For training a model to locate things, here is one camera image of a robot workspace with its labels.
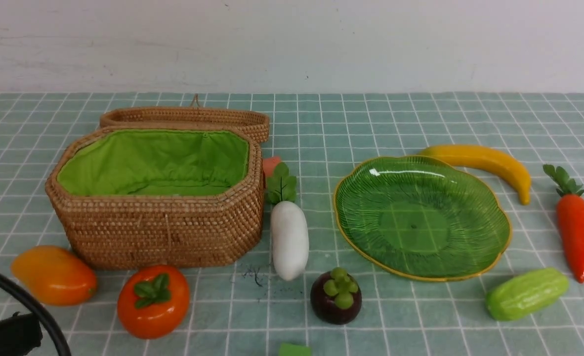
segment tomato leaves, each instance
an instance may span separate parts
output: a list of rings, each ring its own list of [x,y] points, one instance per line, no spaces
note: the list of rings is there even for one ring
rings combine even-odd
[[[152,281],[140,281],[134,285],[134,293],[139,298],[135,302],[136,309],[142,309],[151,304],[165,303],[171,300],[168,273],[157,275]]]
[[[280,162],[274,167],[274,173],[266,178],[265,184],[270,204],[296,200],[296,177],[290,176],[290,169],[285,163]]]

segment green fabric lining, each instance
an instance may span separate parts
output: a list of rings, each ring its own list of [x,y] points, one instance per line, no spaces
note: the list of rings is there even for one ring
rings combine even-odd
[[[248,160],[229,131],[121,130],[80,149],[57,180],[80,196],[210,196],[238,184]]]

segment mangosteen stem cap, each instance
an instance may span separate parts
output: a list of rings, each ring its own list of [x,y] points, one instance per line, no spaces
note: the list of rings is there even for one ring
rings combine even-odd
[[[342,267],[336,267],[330,272],[330,279],[323,284],[326,295],[333,297],[335,305],[340,309],[349,309],[353,305],[353,294],[358,292],[358,284],[353,281]]]

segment toy fruit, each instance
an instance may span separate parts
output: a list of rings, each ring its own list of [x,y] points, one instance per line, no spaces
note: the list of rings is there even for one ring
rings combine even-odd
[[[567,263],[575,280],[584,283],[584,193],[562,167],[543,165],[542,170],[557,185],[560,196],[556,205],[558,229]]]
[[[519,275],[488,293],[486,304],[496,320],[518,320],[551,306],[567,293],[568,279],[552,267]]]
[[[314,314],[324,322],[342,325],[352,322],[362,307],[362,292],[344,268],[321,274],[310,291]]]
[[[518,192],[522,205],[529,205],[531,176],[525,166],[505,152],[471,144],[441,144],[431,146],[417,155],[429,156],[452,166],[486,171],[505,180]]]
[[[263,174],[266,178],[269,178],[274,174],[274,168],[281,163],[281,157],[272,156],[269,158],[263,158]]]
[[[60,246],[35,246],[20,253],[10,270],[37,299],[49,306],[75,306],[96,293],[96,275]]]
[[[282,343],[279,356],[312,356],[312,350],[307,346]]]
[[[146,267],[123,286],[117,314],[136,338],[157,339],[176,329],[189,309],[189,284],[175,267]]]
[[[310,255],[310,239],[303,210],[294,203],[296,177],[283,162],[267,178],[268,199],[274,204],[270,214],[272,264],[285,281],[299,277],[305,271]]]

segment table surface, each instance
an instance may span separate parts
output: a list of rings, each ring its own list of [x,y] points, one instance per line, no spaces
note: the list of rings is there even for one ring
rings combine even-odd
[[[62,150],[90,133],[101,113],[126,106],[188,106],[182,93],[0,94],[0,272],[35,245],[68,246],[43,183]],[[200,94],[205,106],[261,111],[272,119],[264,156],[279,155],[299,176],[299,202],[310,230],[307,272],[283,282],[269,267],[269,227],[233,266],[184,270],[188,316],[171,335],[146,342],[124,332],[115,305],[123,272],[99,272],[100,291],[79,307],[48,307],[74,355],[276,355],[282,342],[310,345],[314,356],[584,356],[584,284],[570,279],[554,305],[517,322],[491,320],[484,294],[512,275],[554,266],[570,277],[542,163],[567,167],[584,183],[584,94]],[[360,257],[334,223],[331,194],[355,164],[444,143],[510,152],[531,172],[531,205],[499,178],[471,171],[497,193],[513,223],[504,258],[482,277],[412,282]],[[320,322],[308,308],[315,277],[345,266],[364,304],[348,326]],[[0,318],[23,308],[0,291]],[[31,355],[54,355],[46,337]]]

